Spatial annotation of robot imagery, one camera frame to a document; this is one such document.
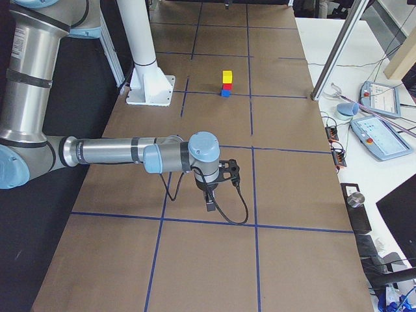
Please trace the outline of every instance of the white mounting base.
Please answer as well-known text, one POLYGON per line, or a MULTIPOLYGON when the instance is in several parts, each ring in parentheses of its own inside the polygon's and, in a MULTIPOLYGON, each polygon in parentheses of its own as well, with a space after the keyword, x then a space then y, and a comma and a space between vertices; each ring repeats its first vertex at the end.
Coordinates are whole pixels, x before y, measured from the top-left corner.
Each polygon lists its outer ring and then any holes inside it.
POLYGON ((165 75, 160 68, 156 74, 143 75, 143 85, 140 85, 136 68, 130 82, 130 92, 126 102, 131 105, 169 106, 174 92, 175 76, 165 75))

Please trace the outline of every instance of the stacked blocks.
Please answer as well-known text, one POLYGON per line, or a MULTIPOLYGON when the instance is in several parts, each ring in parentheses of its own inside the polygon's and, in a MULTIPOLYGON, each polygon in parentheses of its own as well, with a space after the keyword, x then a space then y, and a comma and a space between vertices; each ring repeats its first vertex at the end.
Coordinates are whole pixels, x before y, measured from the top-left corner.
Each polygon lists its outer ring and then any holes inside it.
POLYGON ((228 98, 231 95, 233 89, 233 72, 231 70, 222 71, 222 89, 221 96, 228 98))

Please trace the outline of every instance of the yellow block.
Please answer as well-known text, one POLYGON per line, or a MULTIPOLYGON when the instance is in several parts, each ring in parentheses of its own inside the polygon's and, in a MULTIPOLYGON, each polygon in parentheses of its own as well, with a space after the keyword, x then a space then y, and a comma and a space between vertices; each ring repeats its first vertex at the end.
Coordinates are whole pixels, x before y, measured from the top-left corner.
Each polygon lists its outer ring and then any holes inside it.
POLYGON ((222 71, 222 83, 233 83, 233 72, 231 70, 222 71))

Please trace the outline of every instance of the blue block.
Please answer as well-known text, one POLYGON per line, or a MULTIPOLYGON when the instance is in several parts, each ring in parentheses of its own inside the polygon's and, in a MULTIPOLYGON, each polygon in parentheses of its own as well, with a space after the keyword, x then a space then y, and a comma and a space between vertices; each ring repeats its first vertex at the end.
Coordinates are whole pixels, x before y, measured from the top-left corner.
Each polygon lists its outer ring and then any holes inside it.
POLYGON ((221 96, 223 98, 228 98, 231 95, 231 91, 230 90, 221 90, 221 96))

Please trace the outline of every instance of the white table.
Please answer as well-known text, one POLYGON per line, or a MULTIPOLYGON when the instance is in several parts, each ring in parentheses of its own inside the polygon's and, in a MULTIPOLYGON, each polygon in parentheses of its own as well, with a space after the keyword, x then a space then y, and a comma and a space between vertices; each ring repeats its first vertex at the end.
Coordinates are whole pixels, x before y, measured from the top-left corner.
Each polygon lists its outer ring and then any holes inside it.
MULTIPOLYGON (((297 18, 296 22, 306 60, 309 64, 312 82, 315 85, 323 66, 311 63, 325 64, 344 21, 297 18)), ((382 58, 384 58, 384 51, 370 27, 365 21, 359 21, 337 64, 362 65, 377 62, 382 58)), ((388 63, 388 59, 383 61, 376 81, 391 86, 399 85, 401 81, 393 81, 385 77, 383 71, 388 63)), ((375 66, 370 65, 361 68, 337 66, 333 71, 330 82, 341 87, 344 96, 358 100, 359 90, 363 82, 366 80, 374 81, 376 71, 371 77, 369 75, 375 66)), ((402 104, 415 104, 403 85, 399 86, 398 89, 402 104)), ((330 83, 324 91, 327 94, 335 93, 330 83)), ((345 121, 338 120, 334 116, 336 105, 342 102, 345 103, 341 99, 322 96, 319 99, 319 107, 322 111, 327 112, 329 116, 335 118, 338 124, 343 124, 345 121)), ((416 109, 406 107, 401 109, 403 117, 416 120, 416 109)), ((359 112, 357 118, 363 116, 365 115, 359 112)), ((395 122, 406 128, 415 125, 404 120, 395 120, 395 122)), ((376 202, 416 174, 416 153, 379 162, 359 142, 351 130, 348 136, 348 125, 340 126, 338 131, 340 141, 344 147, 346 147, 348 137, 347 168, 341 169, 338 174, 340 183, 357 183, 359 185, 361 193, 365 196, 365 208, 372 227, 370 235, 380 256, 397 252, 404 259, 405 256, 384 223, 376 202)), ((406 134, 402 134, 402 137, 416 150, 416 138, 406 134)))

